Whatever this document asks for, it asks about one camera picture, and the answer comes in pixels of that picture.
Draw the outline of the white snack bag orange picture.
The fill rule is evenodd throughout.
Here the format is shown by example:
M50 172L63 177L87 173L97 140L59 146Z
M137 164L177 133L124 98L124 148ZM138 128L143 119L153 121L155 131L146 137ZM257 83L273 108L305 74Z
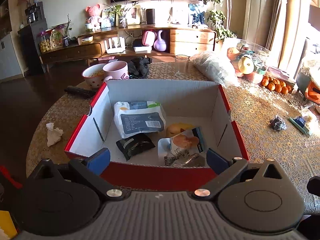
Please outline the white snack bag orange picture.
M158 141L158 159L163 166L205 167L206 144L200 127Z

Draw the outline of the white grey wipes pack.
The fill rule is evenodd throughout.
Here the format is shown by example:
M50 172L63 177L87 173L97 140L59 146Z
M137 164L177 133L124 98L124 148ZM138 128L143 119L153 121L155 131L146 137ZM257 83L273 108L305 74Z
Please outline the white grey wipes pack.
M163 108L154 101L116 102L114 123L123 139L139 133L162 132L166 127Z

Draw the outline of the teal toothbrush case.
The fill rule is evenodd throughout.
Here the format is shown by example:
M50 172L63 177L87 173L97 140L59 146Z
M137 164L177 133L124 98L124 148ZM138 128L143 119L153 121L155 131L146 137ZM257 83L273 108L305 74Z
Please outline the teal toothbrush case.
M289 121L304 135L310 135L309 129L306 127L306 121L302 116L289 118Z

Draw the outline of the black snack packet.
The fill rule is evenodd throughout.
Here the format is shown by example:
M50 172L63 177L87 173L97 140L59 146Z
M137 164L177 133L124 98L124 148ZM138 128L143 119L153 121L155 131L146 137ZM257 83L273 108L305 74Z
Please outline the black snack packet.
M155 148L152 140L144 133L138 133L131 137L118 140L116 146L124 155L126 161L130 160L132 156Z

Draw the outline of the crumpled white tissue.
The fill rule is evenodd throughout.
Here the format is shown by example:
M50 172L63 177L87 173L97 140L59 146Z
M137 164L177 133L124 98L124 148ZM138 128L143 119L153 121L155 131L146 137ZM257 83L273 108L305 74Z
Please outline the crumpled white tissue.
M46 124L47 127L47 146L53 146L59 142L63 135L63 130L54 127L54 123L50 122Z

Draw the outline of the crumpled grey wrapper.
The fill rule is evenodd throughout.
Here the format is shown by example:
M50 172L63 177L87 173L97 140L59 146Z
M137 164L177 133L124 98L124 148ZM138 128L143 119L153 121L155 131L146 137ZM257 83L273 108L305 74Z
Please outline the crumpled grey wrapper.
M286 130L285 121L279 115L275 115L274 118L270 120L270 127L275 131L285 131Z

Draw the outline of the red white cardboard box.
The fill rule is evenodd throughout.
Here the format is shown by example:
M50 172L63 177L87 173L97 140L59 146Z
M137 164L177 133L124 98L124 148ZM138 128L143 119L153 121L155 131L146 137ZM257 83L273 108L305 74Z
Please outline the red white cardboard box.
M103 84L70 137L65 153L70 157L90 157L108 148L111 162L102 177L109 183L132 189L193 191L215 177L208 166L168 167L161 156L169 148L165 132L151 133L155 147L126 160L117 148L121 139L114 123L118 101L159 102L167 125L191 124L201 129L205 146L225 157L247 158L237 123L221 85L210 81L188 80L110 80Z

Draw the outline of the white red-rimmed dotted bowl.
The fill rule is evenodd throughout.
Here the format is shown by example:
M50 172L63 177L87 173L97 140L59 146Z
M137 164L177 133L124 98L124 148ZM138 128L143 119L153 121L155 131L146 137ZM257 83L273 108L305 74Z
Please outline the white red-rimmed dotted bowl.
M95 64L82 72L82 77L91 89L99 89L104 81L103 63Z

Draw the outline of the pile of oranges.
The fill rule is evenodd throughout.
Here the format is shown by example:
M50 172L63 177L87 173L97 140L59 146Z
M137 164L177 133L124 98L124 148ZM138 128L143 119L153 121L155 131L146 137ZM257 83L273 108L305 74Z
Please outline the pile of oranges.
M291 85L290 83L267 75L263 76L260 85L270 91L274 91L284 95L291 94L293 92L293 85Z

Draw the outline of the black cloth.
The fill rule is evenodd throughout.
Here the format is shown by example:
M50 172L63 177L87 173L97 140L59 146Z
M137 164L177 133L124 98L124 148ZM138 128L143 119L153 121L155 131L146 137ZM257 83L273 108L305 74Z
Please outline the black cloth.
M149 73L150 57L135 57L128 64L130 79L145 79Z

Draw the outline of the clear glass cup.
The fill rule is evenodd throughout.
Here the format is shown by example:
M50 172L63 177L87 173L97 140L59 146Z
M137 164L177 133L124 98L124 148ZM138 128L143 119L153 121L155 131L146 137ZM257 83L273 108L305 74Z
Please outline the clear glass cup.
M175 55L175 75L186 76L188 73L189 56Z

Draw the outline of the jar of snacks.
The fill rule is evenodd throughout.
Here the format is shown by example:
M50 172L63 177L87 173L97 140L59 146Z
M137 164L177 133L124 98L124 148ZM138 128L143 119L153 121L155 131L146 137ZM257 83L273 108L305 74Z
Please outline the jar of snacks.
M37 35L37 43L41 54L46 53L51 50L50 45L50 32L42 31Z

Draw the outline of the wooden tv cabinet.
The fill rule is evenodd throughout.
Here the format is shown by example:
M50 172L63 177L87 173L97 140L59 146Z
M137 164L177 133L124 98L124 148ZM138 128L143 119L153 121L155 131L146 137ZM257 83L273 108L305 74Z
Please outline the wooden tv cabinet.
M156 40L166 44L164 51L154 47L143 48L144 33L151 31ZM42 64L48 66L58 62L86 60L106 61L115 57L167 57L192 56L203 51L214 51L216 32L206 28L188 27L180 24L140 24L127 28L110 27L79 35L78 44L52 49L40 55Z

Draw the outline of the pink plush bear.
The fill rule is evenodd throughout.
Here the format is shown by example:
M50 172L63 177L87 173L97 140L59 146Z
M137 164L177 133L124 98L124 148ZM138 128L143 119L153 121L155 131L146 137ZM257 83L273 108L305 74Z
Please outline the pink plush bear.
M101 5L87 6L85 12L88 14L87 24L89 24L89 29L99 30L101 28Z

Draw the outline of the green leafy tree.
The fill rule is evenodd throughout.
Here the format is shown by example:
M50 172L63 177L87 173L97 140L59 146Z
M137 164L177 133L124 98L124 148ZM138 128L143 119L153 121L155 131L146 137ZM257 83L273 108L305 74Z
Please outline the green leafy tree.
M207 22L216 32L216 42L225 38L236 38L236 34L230 28L232 16L232 0L201 0L204 4L210 4L212 9L207 10Z

